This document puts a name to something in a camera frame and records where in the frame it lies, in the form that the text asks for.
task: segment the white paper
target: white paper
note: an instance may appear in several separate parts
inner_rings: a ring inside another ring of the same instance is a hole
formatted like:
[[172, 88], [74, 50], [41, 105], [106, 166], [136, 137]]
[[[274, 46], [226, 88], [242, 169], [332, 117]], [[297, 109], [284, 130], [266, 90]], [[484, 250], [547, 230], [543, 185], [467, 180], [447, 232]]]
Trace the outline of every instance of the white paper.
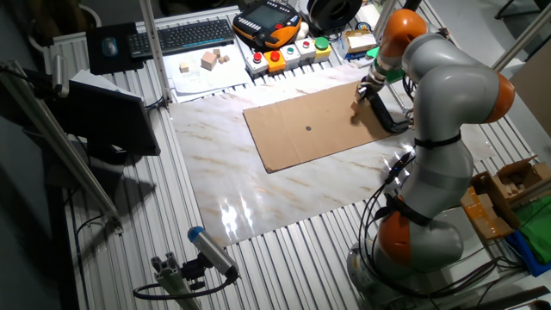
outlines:
[[350, 43], [350, 49], [377, 45], [377, 41], [372, 34], [365, 34], [362, 36], [350, 36], [348, 37], [348, 41]]
[[217, 91], [220, 91], [220, 90], [222, 89], [209, 90], [202, 93], [188, 94], [188, 95], [182, 95], [182, 94], [178, 95], [178, 93], [174, 89], [170, 91], [172, 92], [172, 97], [173, 99], [176, 100], [176, 102], [183, 103], [183, 102], [190, 102], [195, 99], [203, 98], [204, 96], [212, 95], [213, 93], [216, 93]]
[[[220, 54], [227, 55], [230, 61], [225, 64], [217, 63], [212, 71], [201, 67], [201, 58], [205, 52], [212, 52], [212, 47], [163, 57], [167, 78], [170, 87], [176, 92], [178, 102], [193, 100], [227, 87], [251, 82], [251, 77], [245, 71], [243, 55], [237, 45], [215, 48], [219, 48]], [[189, 72], [180, 72], [181, 63], [189, 65]]]

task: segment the keyboard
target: keyboard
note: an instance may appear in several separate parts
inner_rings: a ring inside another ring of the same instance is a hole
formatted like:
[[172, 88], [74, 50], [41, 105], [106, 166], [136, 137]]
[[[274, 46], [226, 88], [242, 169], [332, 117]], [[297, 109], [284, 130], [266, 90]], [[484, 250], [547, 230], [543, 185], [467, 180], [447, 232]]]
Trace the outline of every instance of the keyboard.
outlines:
[[[131, 34], [127, 37], [130, 58], [152, 56], [147, 34]], [[199, 22], [185, 26], [158, 30], [158, 41], [163, 55], [216, 47], [233, 42], [233, 32], [227, 20]]]

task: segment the blue object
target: blue object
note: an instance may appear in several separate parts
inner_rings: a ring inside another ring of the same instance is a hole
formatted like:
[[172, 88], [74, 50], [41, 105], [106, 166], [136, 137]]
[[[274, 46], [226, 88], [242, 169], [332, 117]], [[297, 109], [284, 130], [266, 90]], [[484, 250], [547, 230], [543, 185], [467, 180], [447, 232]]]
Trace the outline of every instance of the blue object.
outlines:
[[366, 22], [358, 22], [356, 24], [356, 29], [357, 30], [362, 30], [362, 29], [366, 29], [366, 30], [369, 30], [370, 33], [372, 33], [373, 31], [371, 31], [371, 26], [366, 23]]
[[194, 47], [194, 46], [205, 45], [205, 44], [208, 44], [208, 43], [214, 43], [214, 42], [218, 42], [218, 41], [222, 41], [222, 40], [224, 40], [224, 39], [220, 38], [220, 39], [214, 39], [214, 40], [206, 40], [206, 41], [201, 41], [201, 42], [197, 42], [197, 43], [184, 44], [184, 45], [182, 45], [182, 47]]
[[515, 248], [520, 252], [520, 255], [523, 257], [523, 261], [528, 266], [528, 270], [532, 276], [539, 276], [540, 274], [551, 270], [551, 263], [545, 265], [538, 263], [534, 253], [532, 253], [528, 247], [528, 244], [524, 240], [523, 235], [519, 231], [510, 234], [505, 239], [511, 245], [515, 246]]
[[199, 236], [200, 233], [204, 232], [205, 231], [205, 228], [201, 227], [201, 226], [195, 226], [195, 227], [191, 227], [189, 230], [188, 230], [188, 239], [189, 239], [189, 242], [193, 243], [195, 241], [195, 238], [197, 238], [197, 236]]
[[117, 48], [117, 39], [114, 37], [107, 37], [102, 40], [102, 54], [105, 57], [114, 57], [119, 54]]

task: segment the green button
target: green button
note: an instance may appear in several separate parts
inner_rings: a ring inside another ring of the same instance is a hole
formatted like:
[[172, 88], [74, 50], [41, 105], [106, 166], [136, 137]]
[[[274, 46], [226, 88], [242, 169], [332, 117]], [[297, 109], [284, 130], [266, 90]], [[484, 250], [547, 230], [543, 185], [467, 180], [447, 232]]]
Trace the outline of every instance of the green button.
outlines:
[[370, 57], [370, 58], [375, 58], [375, 57], [377, 57], [377, 53], [379, 53], [379, 47], [376, 47], [376, 48], [374, 48], [374, 49], [368, 50], [367, 55], [368, 55], [368, 57]]
[[327, 49], [327, 47], [329, 47], [329, 40], [324, 37], [319, 37], [315, 41], [315, 46], [319, 50], [325, 50]]

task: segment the metal pole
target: metal pole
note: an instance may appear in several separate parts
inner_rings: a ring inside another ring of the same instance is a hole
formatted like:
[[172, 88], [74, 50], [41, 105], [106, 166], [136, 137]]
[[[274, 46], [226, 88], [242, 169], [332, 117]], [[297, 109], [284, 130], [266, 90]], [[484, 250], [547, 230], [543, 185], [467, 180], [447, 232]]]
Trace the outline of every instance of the metal pole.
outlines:
[[[9, 68], [25, 76], [25, 72], [15, 61], [9, 63]], [[100, 209], [111, 220], [119, 221], [121, 218], [119, 212], [103, 190], [102, 185], [94, 177], [77, 150], [71, 145], [47, 105], [42, 100], [36, 99], [28, 82], [8, 73], [0, 74], [0, 82], [5, 85], [25, 114], [44, 135], [48, 144], [67, 165], [67, 168], [83, 189], [99, 203]]]
[[518, 37], [517, 41], [515, 41], [515, 44], [501, 57], [499, 57], [498, 61], [496, 61], [495, 64], [493, 64], [492, 69], [501, 72], [510, 62], [511, 60], [517, 56], [518, 52], [520, 52], [528, 43], [534, 39], [536, 34], [540, 32], [542, 27], [547, 24], [551, 20], [551, 5], [548, 5], [536, 18], [534, 22], [532, 22], [526, 30]]
[[166, 77], [166, 70], [164, 69], [163, 52], [161, 51], [161, 44], [158, 42], [157, 27], [155, 27], [155, 18], [153, 17], [152, 2], [151, 0], [139, 0], [139, 6], [141, 7], [141, 14], [144, 17], [147, 39], [149, 40], [150, 47], [152, 47], [153, 61], [155, 61], [155, 66], [157, 67], [157, 76], [158, 81], [161, 83], [164, 102], [172, 103], [169, 80]]
[[385, 30], [388, 18], [390, 18], [390, 15], [394, 12], [394, 7], [397, 2], [398, 0], [386, 0], [385, 4], [382, 5], [381, 15], [379, 15], [379, 20], [377, 21], [377, 25], [375, 25], [375, 31], [373, 33], [378, 42], [381, 42], [382, 32]]

